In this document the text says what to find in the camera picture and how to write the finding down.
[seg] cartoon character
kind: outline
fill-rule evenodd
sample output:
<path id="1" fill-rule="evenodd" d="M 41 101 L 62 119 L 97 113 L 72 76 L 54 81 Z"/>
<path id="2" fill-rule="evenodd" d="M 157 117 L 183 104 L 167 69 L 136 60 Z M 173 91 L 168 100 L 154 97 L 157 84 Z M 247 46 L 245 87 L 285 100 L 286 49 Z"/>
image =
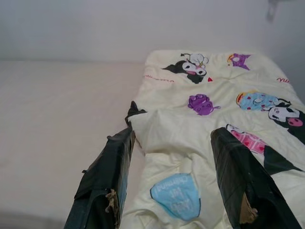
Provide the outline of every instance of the cartoon character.
<path id="1" fill-rule="evenodd" d="M 292 107 L 272 107 L 268 116 L 305 145 L 305 114 Z"/>
<path id="2" fill-rule="evenodd" d="M 213 112 L 214 109 L 220 109 L 219 106 L 213 107 L 213 103 L 210 98 L 205 94 L 191 95 L 189 98 L 189 108 L 192 108 L 199 115 L 208 115 Z"/>
<path id="3" fill-rule="evenodd" d="M 242 144 L 244 144 L 252 153 L 264 156 L 264 168 L 270 175 L 291 169 L 302 171 L 301 169 L 295 167 L 291 162 L 289 162 L 273 148 L 268 146 L 259 137 L 242 131 L 241 129 L 230 124 L 227 124 L 225 128 Z"/>
<path id="4" fill-rule="evenodd" d="M 261 110 L 268 111 L 275 106 L 289 106 L 291 103 L 285 99 L 279 99 L 257 91 L 242 92 L 236 98 L 236 103 L 243 110 Z"/>
<path id="5" fill-rule="evenodd" d="M 232 65 L 234 67 L 240 67 L 240 68 L 244 68 L 246 70 L 250 70 L 248 68 L 248 66 L 245 64 L 245 61 L 247 58 L 249 58 L 249 56 L 251 56 L 251 55 L 234 53 L 228 57 L 228 60 L 227 60 L 229 63 L 228 65 L 230 65 L 230 63 L 232 62 Z"/>
<path id="6" fill-rule="evenodd" d="M 209 59 L 202 54 L 182 53 L 181 56 L 187 56 L 186 60 L 178 61 L 175 65 L 171 64 L 163 69 L 175 74 L 185 73 L 187 74 L 187 78 L 193 83 L 200 83 L 206 75 L 205 64 L 209 62 Z"/>

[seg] blanket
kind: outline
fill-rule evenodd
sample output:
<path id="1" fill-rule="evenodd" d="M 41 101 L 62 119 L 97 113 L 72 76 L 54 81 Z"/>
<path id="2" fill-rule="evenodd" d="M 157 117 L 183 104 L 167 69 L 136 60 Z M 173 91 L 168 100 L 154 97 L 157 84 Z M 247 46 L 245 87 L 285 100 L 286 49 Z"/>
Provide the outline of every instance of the blanket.
<path id="1" fill-rule="evenodd" d="M 152 52 L 127 118 L 145 169 L 120 228 L 232 228 L 211 147 L 221 127 L 253 153 L 305 228 L 304 112 L 284 73 L 260 54 Z"/>

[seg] white mattress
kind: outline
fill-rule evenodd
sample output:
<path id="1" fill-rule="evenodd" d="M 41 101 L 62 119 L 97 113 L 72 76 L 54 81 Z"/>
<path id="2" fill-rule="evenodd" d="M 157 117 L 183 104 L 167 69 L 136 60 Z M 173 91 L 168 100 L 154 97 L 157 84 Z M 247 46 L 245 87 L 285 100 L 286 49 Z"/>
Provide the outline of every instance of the white mattress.
<path id="1" fill-rule="evenodd" d="M 143 64 L 0 62 L 0 228 L 62 228 L 106 137 L 124 129 Z M 143 155 L 134 149 L 129 206 Z"/>

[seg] white wall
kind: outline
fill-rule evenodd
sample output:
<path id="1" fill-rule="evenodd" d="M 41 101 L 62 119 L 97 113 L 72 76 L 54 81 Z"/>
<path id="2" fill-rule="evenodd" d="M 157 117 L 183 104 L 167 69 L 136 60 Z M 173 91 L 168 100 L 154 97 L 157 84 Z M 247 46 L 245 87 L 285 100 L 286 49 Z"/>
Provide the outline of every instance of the white wall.
<path id="1" fill-rule="evenodd" d="M 0 58 L 144 61 L 154 49 L 256 50 L 305 101 L 305 1 L 0 0 Z"/>

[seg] purple cartoon character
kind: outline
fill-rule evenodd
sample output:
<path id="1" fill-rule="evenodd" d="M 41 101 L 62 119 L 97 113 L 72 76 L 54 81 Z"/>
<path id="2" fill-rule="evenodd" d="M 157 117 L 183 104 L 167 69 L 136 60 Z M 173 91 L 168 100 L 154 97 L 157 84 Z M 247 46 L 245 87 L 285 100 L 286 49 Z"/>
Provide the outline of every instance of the purple cartoon character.
<path id="1" fill-rule="evenodd" d="M 220 109 L 219 106 L 213 107 L 213 103 L 210 101 L 210 98 L 205 94 L 197 94 L 196 96 L 191 95 L 189 98 L 189 108 L 192 108 L 199 115 L 208 115 L 214 109 Z"/>
<path id="2" fill-rule="evenodd" d="M 230 63 L 232 62 L 233 67 L 240 67 L 240 68 L 244 68 L 246 70 L 250 70 L 248 68 L 248 66 L 245 64 L 245 61 L 247 58 L 249 58 L 249 56 L 251 56 L 251 55 L 234 53 L 229 56 L 229 58 L 227 60 L 229 63 L 228 65 L 230 65 Z"/>

